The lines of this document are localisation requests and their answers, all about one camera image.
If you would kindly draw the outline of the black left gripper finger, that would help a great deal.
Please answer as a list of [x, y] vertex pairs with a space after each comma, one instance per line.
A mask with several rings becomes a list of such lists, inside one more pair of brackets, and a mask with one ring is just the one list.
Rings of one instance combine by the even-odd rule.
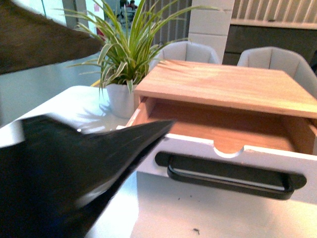
[[0, 72], [17, 72], [97, 53], [101, 41], [11, 0], [0, 2]]

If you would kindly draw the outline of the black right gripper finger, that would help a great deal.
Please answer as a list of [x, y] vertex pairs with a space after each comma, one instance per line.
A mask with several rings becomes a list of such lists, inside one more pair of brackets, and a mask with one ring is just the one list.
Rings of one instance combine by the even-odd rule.
[[0, 148], [0, 235], [82, 238], [173, 120], [84, 134], [49, 116], [18, 121]]

